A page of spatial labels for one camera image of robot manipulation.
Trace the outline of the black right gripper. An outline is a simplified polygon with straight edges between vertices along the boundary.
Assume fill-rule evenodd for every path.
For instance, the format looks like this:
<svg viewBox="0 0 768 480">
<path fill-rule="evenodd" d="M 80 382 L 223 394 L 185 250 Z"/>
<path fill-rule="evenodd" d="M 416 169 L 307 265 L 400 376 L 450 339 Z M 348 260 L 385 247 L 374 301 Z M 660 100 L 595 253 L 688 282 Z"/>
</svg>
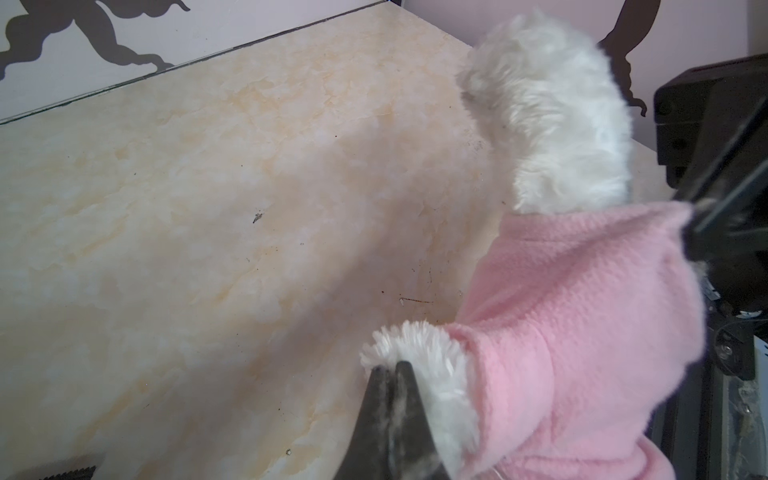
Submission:
<svg viewBox="0 0 768 480">
<path fill-rule="evenodd" d="M 654 96 L 657 161 L 694 261 L 767 249 L 767 57 L 689 69 Z"/>
</svg>

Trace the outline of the pink teddy hoodie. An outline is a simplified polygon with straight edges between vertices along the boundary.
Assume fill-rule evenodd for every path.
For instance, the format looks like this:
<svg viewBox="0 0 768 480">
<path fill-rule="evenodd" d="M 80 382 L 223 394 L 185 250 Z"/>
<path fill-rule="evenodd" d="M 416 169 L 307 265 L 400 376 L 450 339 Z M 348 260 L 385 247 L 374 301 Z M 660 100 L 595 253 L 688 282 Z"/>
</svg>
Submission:
<svg viewBox="0 0 768 480">
<path fill-rule="evenodd" d="M 475 374 L 464 477 L 674 477 L 645 431 L 704 350 L 691 214 L 667 201 L 502 218 L 447 328 Z"/>
</svg>

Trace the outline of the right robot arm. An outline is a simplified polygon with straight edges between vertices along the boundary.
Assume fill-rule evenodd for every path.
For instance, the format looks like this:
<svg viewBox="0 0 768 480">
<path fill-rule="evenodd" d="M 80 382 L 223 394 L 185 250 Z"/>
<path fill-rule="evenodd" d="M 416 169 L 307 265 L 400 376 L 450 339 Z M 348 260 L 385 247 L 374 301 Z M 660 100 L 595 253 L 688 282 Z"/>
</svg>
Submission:
<svg viewBox="0 0 768 480">
<path fill-rule="evenodd" d="M 755 378 L 754 332 L 767 324 L 767 57 L 691 68 L 654 95 L 657 161 L 692 204 L 686 253 L 708 269 L 708 354 Z"/>
</svg>

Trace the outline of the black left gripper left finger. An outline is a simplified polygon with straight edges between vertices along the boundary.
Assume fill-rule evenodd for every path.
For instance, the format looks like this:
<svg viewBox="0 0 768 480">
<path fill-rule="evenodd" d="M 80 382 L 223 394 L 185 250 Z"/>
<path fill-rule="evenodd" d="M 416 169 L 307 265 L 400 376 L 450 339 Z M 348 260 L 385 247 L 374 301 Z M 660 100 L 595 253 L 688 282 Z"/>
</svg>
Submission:
<svg viewBox="0 0 768 480">
<path fill-rule="evenodd" d="M 389 466 L 389 427 L 393 373 L 383 366 L 370 372 L 350 443 L 334 480 L 385 480 Z"/>
</svg>

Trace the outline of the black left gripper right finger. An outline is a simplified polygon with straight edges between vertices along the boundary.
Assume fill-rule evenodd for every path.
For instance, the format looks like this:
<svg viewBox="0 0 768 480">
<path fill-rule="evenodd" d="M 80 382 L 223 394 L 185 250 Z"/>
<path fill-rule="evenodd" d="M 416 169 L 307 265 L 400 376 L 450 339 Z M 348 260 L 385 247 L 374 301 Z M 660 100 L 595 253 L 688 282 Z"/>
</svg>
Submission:
<svg viewBox="0 0 768 480">
<path fill-rule="evenodd" d="M 391 479 L 448 480 L 436 449 L 412 365 L 396 364 L 392 376 L 388 426 L 388 467 Z"/>
</svg>

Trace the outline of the white teddy bear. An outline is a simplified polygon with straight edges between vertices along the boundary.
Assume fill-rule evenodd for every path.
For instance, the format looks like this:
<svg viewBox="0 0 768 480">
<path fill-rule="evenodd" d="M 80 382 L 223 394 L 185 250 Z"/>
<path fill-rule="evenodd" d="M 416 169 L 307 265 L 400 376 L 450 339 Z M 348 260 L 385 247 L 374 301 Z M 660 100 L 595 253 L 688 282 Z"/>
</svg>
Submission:
<svg viewBox="0 0 768 480">
<path fill-rule="evenodd" d="M 495 27 L 457 84 L 508 184 L 513 215 L 600 211 L 630 199 L 632 121 L 610 61 L 586 34 L 540 13 Z M 368 375 L 409 362 L 431 434 L 455 478 L 479 443 L 472 360 L 442 326 L 406 321 L 361 352 Z"/>
</svg>

